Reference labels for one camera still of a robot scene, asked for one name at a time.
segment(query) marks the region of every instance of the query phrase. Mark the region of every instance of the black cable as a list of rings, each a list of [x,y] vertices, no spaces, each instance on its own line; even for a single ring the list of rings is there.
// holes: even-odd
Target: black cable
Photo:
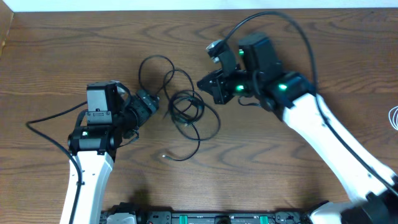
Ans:
[[[136,137],[132,138],[130,141],[128,141],[127,143],[120,145],[118,148],[123,147],[123,146],[127,146],[135,141],[137,141],[139,139],[139,132],[138,130],[133,129],[132,131],[134,131],[134,133],[136,134]]]
[[[81,106],[83,106],[83,105],[85,105],[85,104],[87,104],[87,101],[86,101],[86,102],[82,102],[82,103],[80,103],[79,105],[74,106],[74,107],[70,108],[69,110],[66,110],[66,111],[64,111],[64,112],[61,112],[61,113],[59,113],[59,114],[55,114],[55,115],[52,115],[52,116],[48,116],[48,117],[42,118],[42,119],[37,119],[37,120],[33,120],[33,121],[28,121],[28,122],[26,122],[26,124],[25,124],[26,127],[29,128],[31,131],[33,131],[34,133],[36,133],[36,134],[38,134],[39,136],[43,137],[44,139],[50,141],[50,142],[51,142],[52,144],[54,144],[55,146],[57,146],[65,155],[68,156],[68,158],[71,160],[73,166],[75,166],[75,169],[76,169],[76,172],[77,172],[77,179],[78,179],[78,181],[77,181],[77,183],[76,183],[75,200],[73,201],[73,206],[72,206],[72,210],[71,210],[70,218],[69,218],[69,224],[72,224],[72,223],[73,223],[73,219],[75,218],[77,202],[78,202],[78,200],[79,200],[79,195],[80,195],[80,189],[81,189],[81,185],[83,184],[83,180],[82,180],[82,178],[81,178],[81,172],[80,172],[79,165],[76,163],[76,160],[74,160],[74,158],[72,157],[72,155],[71,155],[61,144],[59,144],[56,140],[54,140],[54,139],[48,137],[47,135],[41,133],[40,131],[36,130],[35,128],[33,128],[33,127],[31,126],[31,124],[39,123],[39,122],[46,121],[46,120],[50,120],[50,119],[52,119],[52,118],[56,118],[56,117],[58,117],[58,116],[67,114],[67,113],[69,113],[69,112],[71,112],[71,111],[73,111],[73,110],[75,110],[75,109],[77,109],[77,108],[79,108],[79,107],[81,107]]]
[[[138,83],[139,83],[139,86],[141,87],[141,89],[143,89],[143,90],[145,90],[145,91],[148,91],[148,90],[147,90],[147,89],[144,87],[144,85],[142,84],[142,81],[141,81],[141,70],[142,70],[142,67],[144,66],[145,62],[147,62],[148,60],[150,60],[150,59],[152,59],[152,58],[163,58],[163,59],[166,59],[166,61],[168,61],[168,62],[171,64],[171,66],[172,66],[171,71],[172,71],[172,73],[173,73],[173,74],[171,75],[171,77],[169,78],[169,80],[167,80],[167,82],[163,82],[163,85],[156,91],[155,95],[157,95],[167,84],[169,84],[169,82],[171,81],[171,79],[174,77],[175,67],[174,67],[173,62],[172,62],[169,58],[167,58],[166,56],[163,56],[163,55],[151,55],[151,56],[145,58],[145,59],[141,62],[140,66],[139,66],[139,69],[138,69]]]
[[[310,45],[310,41],[308,40],[307,36],[305,35],[304,31],[302,30],[302,28],[299,26],[299,24],[292,19],[290,16],[282,13],[282,12],[275,12],[275,11],[265,11],[265,12],[259,12],[257,14],[251,15],[247,18],[245,18],[244,20],[242,20],[239,24],[237,24],[234,29],[232,29],[229,34],[224,38],[224,40],[222,40],[221,42],[219,42],[213,49],[212,51],[212,55],[216,55],[218,53],[218,51],[222,48],[222,46],[224,44],[226,44],[227,40],[235,33],[235,31],[240,28],[244,23],[246,23],[247,21],[250,21],[251,19],[254,19],[256,17],[259,16],[265,16],[265,15],[273,15],[273,16],[279,16],[283,19],[285,19],[289,24],[291,24],[292,26],[295,27],[295,29],[298,31],[298,33],[300,34],[301,38],[303,39],[305,46],[307,48],[308,51],[308,56],[310,57],[310,64],[311,64],[311,71],[312,71],[312,78],[313,78],[313,85],[314,85],[314,89],[315,89],[315,104],[317,105],[318,111],[320,116],[322,117],[323,122],[328,126],[329,130],[333,133],[333,135],[337,138],[337,140],[339,140],[339,142],[347,149],[347,151],[349,153],[351,153],[351,155],[353,155],[353,157],[373,176],[375,176],[375,178],[377,180],[379,180],[388,190],[390,190],[396,197],[398,197],[398,192],[386,181],[384,180],[372,167],[370,167],[369,165],[367,165],[367,163],[365,161],[362,160],[362,158],[360,158],[357,153],[344,141],[343,138],[341,138],[341,136],[336,132],[336,130],[331,126],[331,124],[329,123],[328,118],[325,116],[325,114],[323,113],[321,107],[320,107],[320,103],[317,97],[317,93],[318,93],[318,72],[317,72],[317,67],[316,67],[316,63],[315,63],[315,57],[314,54],[312,52],[312,48]]]
[[[163,58],[166,61],[168,61],[172,66],[172,69],[164,75],[162,86],[155,93],[157,95],[161,90],[164,90],[166,99],[169,101],[168,110],[165,113],[164,117],[166,117],[169,114],[173,124],[175,125],[175,127],[177,128],[177,130],[179,131],[179,133],[182,136],[184,136],[185,138],[187,138],[189,140],[198,142],[196,149],[189,156],[187,156],[183,159],[175,159],[168,155],[163,155],[163,158],[170,159],[172,161],[177,161],[177,162],[186,161],[186,160],[192,158],[198,152],[201,141],[207,141],[217,135],[218,131],[221,128],[221,120],[220,120],[220,117],[218,116],[218,113],[212,107],[210,107],[208,104],[206,104],[203,101],[203,98],[197,92],[195,92],[195,87],[193,85],[192,79],[189,76],[189,74],[182,69],[175,68],[173,62],[163,55],[152,55],[152,56],[145,58],[141,62],[139,70],[138,70],[138,81],[139,81],[140,87],[143,90],[146,90],[146,88],[144,87],[144,85],[142,84],[142,81],[141,81],[142,68],[143,68],[143,65],[145,64],[145,62],[152,58]],[[173,79],[175,72],[179,72],[179,73],[182,73],[183,75],[185,75],[186,78],[188,79],[188,81],[190,82],[192,89],[178,91],[177,93],[173,94],[170,97],[169,94],[167,93],[167,85]],[[183,110],[178,109],[177,105],[184,101],[188,101],[189,105],[186,108],[184,108]],[[190,116],[190,115],[186,114],[186,111],[188,111],[188,109],[191,108],[192,106],[196,108],[196,114],[194,116]],[[199,135],[197,127],[194,124],[202,118],[202,116],[205,112],[205,108],[208,108],[216,116],[217,121],[218,121],[218,126],[217,126],[216,131],[212,135],[210,135],[207,138],[202,139]],[[181,126],[184,126],[184,127],[191,126],[197,136],[195,138],[189,136],[187,133],[185,133],[183,131]]]
[[[243,96],[240,96],[239,98],[238,98],[238,103],[239,103],[239,105],[241,105],[241,106],[258,106],[258,107],[261,107],[261,104],[259,104],[259,103],[246,103],[246,104],[243,104],[242,102],[241,102],[241,98],[242,98]]]
[[[75,124],[75,128],[80,127],[81,122],[83,121],[84,117],[86,116],[86,112],[88,111],[88,109],[84,109],[82,110],[79,115],[77,116],[76,119],[76,124]]]

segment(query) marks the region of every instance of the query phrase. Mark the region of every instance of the table surface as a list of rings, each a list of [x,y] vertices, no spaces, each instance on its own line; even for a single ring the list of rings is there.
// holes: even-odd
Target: table surface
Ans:
[[[11,26],[13,14],[14,13],[7,7],[7,5],[3,1],[0,1],[0,57],[3,43]]]
[[[387,113],[398,105],[398,9],[283,10],[307,33],[317,58],[320,93],[336,117],[364,147],[398,171],[398,132]],[[85,101],[86,84],[119,80],[139,89],[137,70],[149,55],[168,56],[194,82],[215,65],[205,47],[257,11],[141,11],[17,13],[0,59],[2,223],[59,222],[69,165],[60,150],[30,132],[28,120]],[[308,56],[293,27],[276,17],[257,18],[230,40],[254,31],[272,39],[286,69],[310,77]],[[164,60],[144,67],[143,82],[155,90],[170,70]],[[170,92],[187,89],[176,75]],[[273,210],[308,208],[322,200],[343,202],[338,179],[316,152],[272,113],[215,106],[221,131],[187,162],[164,160],[194,150],[160,110],[140,129],[140,140],[118,150],[103,209],[119,202],[170,206],[174,210]],[[36,124],[66,146],[78,111]],[[214,118],[199,122],[209,134]]]

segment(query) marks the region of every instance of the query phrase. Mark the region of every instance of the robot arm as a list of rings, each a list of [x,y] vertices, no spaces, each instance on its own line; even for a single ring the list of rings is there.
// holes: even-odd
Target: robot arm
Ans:
[[[347,129],[331,113],[323,98],[318,95],[322,111],[329,123],[369,166],[380,174],[389,184],[394,185],[392,178],[395,173],[379,162],[350,134]],[[374,178],[335,138],[324,124],[315,104],[315,97],[309,93],[294,100],[294,107],[283,113],[283,121],[298,132],[326,162],[335,173],[349,199],[353,203],[367,201],[366,196],[372,192],[380,195],[386,187]]]
[[[123,99],[121,93],[127,93],[127,98]],[[88,85],[87,104],[88,110],[80,113],[68,137],[69,151],[81,170],[81,190],[75,202],[78,175],[70,162],[69,186],[60,223],[100,222],[105,187],[117,148],[121,147],[122,139],[134,137],[128,144],[135,141],[139,127],[159,109],[156,96],[150,96],[145,90],[131,96],[124,85],[115,81]],[[87,126],[80,126],[84,116]]]
[[[394,185],[393,178],[396,174],[388,166],[385,166],[373,157],[365,148],[350,134],[347,129],[334,117],[323,98],[318,95],[322,111],[328,117],[329,123],[334,127],[338,134],[347,142],[351,148],[359,155],[369,166],[371,166],[384,180]],[[353,155],[335,138],[330,129],[324,124],[319,115],[315,104],[315,97],[309,93],[294,100],[294,107],[286,109],[283,113],[283,121],[296,132],[298,132],[320,155],[330,169],[335,173],[342,186],[346,190],[351,203],[326,203],[313,211],[309,219],[314,224],[333,224],[341,223],[342,215],[345,210],[351,212],[356,205],[368,205],[366,211],[372,213],[371,219],[382,220],[382,217],[389,217],[388,209],[394,208],[383,202],[386,187],[372,176]],[[371,204],[368,202],[369,195],[377,196],[376,202],[380,204]],[[348,214],[348,218],[354,219],[353,223],[366,223],[367,220],[360,219],[362,210],[355,210],[355,215]]]
[[[234,96],[254,96],[260,107],[273,112],[316,150],[346,190],[351,203],[324,204],[307,215],[309,223],[377,223],[374,219],[385,221],[396,217],[398,198],[378,179],[381,177],[398,189],[395,173],[368,153],[341,125],[303,75],[283,71],[282,62],[265,34],[251,34],[239,41],[245,70],[236,63],[225,42],[216,41],[207,50],[214,62],[221,62],[222,68],[200,80],[199,89],[221,105]],[[331,127],[380,177],[373,176],[332,133],[321,117],[315,96]]]

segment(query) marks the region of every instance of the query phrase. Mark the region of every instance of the wooden table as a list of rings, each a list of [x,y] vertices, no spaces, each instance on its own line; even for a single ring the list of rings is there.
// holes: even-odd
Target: wooden table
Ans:
[[[398,132],[387,112],[398,105],[398,9],[283,10],[305,29],[320,73],[320,92],[336,117],[373,155],[398,171]],[[24,123],[85,101],[86,84],[119,80],[139,89],[137,69],[153,54],[168,56],[197,82],[218,68],[205,52],[244,17],[257,11],[141,11],[17,13],[0,59],[2,223],[59,222],[68,185],[67,158]],[[243,26],[230,40],[267,32],[286,69],[308,77],[307,52],[296,31],[275,17]],[[170,69],[154,60],[144,83],[155,90]],[[170,92],[187,89],[178,75]],[[214,106],[211,97],[202,93]],[[236,99],[214,106],[220,133],[187,162],[161,158],[188,154],[160,110],[141,138],[118,150],[103,209],[119,202],[171,206],[175,210],[273,210],[308,208],[324,199],[347,200],[328,166],[272,113],[242,107]],[[78,111],[35,125],[66,146]],[[204,119],[201,132],[214,120]]]

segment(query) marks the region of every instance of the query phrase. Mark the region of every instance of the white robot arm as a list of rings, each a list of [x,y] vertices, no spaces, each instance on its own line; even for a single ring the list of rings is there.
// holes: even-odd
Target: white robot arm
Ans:
[[[78,152],[73,157],[80,166],[84,184],[81,186],[79,201],[74,216],[74,223],[100,223],[102,202],[106,183],[113,169],[112,157],[105,152],[98,155],[97,151]],[[70,175],[67,197],[63,205],[61,224],[70,220],[73,201],[76,195],[77,172],[70,162]]]
[[[344,141],[371,166],[385,181],[394,185],[393,170],[382,164],[373,157],[365,148],[350,134],[347,129],[331,113],[323,98],[318,95],[322,111],[329,119]],[[324,124],[315,104],[315,97],[309,93],[294,101],[294,107],[286,109],[283,113],[283,121],[296,132],[298,132],[320,155],[330,169],[335,173],[351,203],[327,203],[312,212],[311,221],[314,224],[341,223],[340,213],[347,208],[367,202],[369,193],[380,195],[387,189],[372,176],[359,162],[350,154],[346,148],[337,140],[330,129]]]

